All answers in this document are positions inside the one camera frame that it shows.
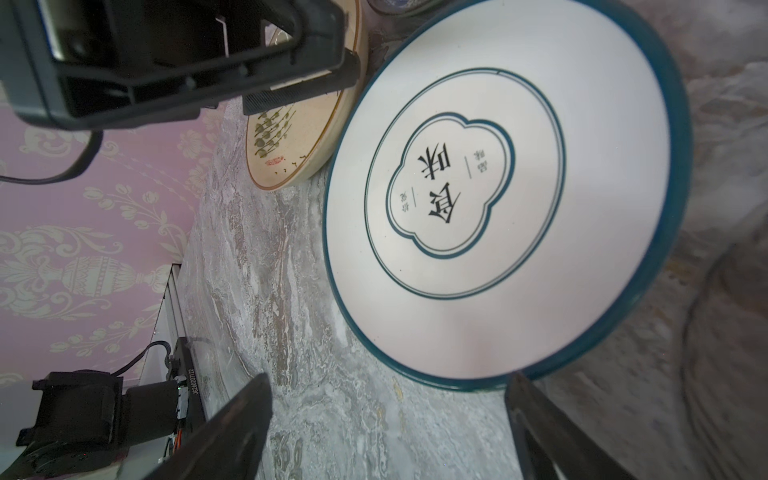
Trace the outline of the white plate black rim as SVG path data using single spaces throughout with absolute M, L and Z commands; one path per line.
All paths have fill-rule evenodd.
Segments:
M 333 295 L 364 347 L 419 383 L 542 377 L 648 290 L 692 167 L 682 75 L 626 3 L 455 3 L 345 126 L 324 209 Z

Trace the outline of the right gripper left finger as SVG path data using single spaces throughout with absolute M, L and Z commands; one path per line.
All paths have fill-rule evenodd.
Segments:
M 146 479 L 254 479 L 272 417 L 270 379 L 260 373 Z

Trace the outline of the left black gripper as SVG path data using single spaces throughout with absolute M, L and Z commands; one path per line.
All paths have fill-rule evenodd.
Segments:
M 343 91 L 361 73 L 332 1 L 5 1 L 1 81 L 28 124 L 131 129 Z

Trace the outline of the cream plate with plant motif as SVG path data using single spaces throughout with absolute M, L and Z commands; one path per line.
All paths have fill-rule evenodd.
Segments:
M 314 175 L 332 156 L 362 90 L 368 33 L 360 1 L 337 3 L 347 15 L 345 47 L 359 59 L 356 83 L 344 90 L 247 117 L 249 175 L 261 190 L 275 191 Z

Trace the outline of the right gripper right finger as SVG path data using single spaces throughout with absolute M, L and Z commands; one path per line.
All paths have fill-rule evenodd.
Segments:
M 632 479 L 523 373 L 508 377 L 505 406 L 525 479 Z

